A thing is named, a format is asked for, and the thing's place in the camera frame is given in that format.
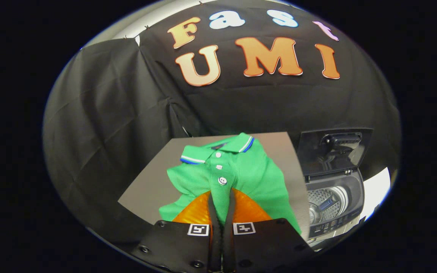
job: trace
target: washing machine control panel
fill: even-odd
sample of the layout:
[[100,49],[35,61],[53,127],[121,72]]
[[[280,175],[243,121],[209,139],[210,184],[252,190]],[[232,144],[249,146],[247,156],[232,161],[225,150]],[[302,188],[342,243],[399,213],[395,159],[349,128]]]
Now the washing machine control panel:
[[359,208],[359,209],[352,211],[350,213],[347,213],[345,215],[336,217],[332,221],[328,221],[326,223],[319,223],[316,225],[311,225],[309,237],[310,238],[318,237],[318,236],[330,233],[333,230],[336,230],[338,228],[341,228],[343,225],[347,224],[348,221],[357,217],[361,211],[362,211],[362,208]]

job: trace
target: white letter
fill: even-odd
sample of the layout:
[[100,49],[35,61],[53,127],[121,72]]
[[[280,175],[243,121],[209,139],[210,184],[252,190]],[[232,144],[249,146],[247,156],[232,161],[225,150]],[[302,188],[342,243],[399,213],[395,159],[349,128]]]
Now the white letter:
[[212,14],[212,16],[210,16],[209,19],[213,20],[210,22],[210,28],[212,29],[224,29],[226,27],[239,27],[245,24],[246,22],[245,20],[241,19],[241,17],[237,12],[229,11],[229,10]]
[[287,26],[295,28],[298,26],[298,23],[293,20],[293,16],[291,14],[278,11],[278,10],[268,10],[267,14],[274,19],[272,21],[280,26]]
[[329,27],[323,25],[320,22],[317,21],[313,21],[313,23],[317,24],[319,26],[319,28],[321,28],[321,30],[323,30],[323,32],[328,35],[328,37],[332,38],[333,40],[338,42],[338,37],[334,36],[330,31],[332,31]]

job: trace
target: shirt placket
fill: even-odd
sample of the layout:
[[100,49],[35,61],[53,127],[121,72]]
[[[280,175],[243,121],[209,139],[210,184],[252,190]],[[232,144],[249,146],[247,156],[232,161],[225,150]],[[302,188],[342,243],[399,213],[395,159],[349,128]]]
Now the shirt placket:
[[210,183],[210,190],[214,203],[227,207],[230,190],[235,184],[237,177],[233,166],[231,166],[230,159],[232,156],[232,153],[217,151],[208,159],[210,171],[208,182]]

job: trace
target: letter s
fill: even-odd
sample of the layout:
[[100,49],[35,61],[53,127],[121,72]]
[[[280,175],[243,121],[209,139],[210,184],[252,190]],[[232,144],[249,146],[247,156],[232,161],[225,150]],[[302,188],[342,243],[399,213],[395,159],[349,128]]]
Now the letter s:
[[293,16],[289,13],[278,11],[278,10],[268,10],[267,14],[274,19],[272,21],[280,26],[287,26],[295,28],[298,26],[298,22],[293,19]]

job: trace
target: green polo shirt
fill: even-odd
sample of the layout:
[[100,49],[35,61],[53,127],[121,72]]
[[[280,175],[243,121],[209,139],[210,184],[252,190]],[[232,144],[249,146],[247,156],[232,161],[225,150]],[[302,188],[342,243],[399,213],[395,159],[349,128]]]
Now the green polo shirt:
[[159,209],[163,220],[172,221],[196,197],[211,191],[218,220],[224,225],[230,190],[235,188],[253,199],[272,219],[286,218],[301,234],[289,204],[283,172],[252,136],[241,133],[202,147],[187,145],[180,160],[181,165],[167,172],[182,195]]

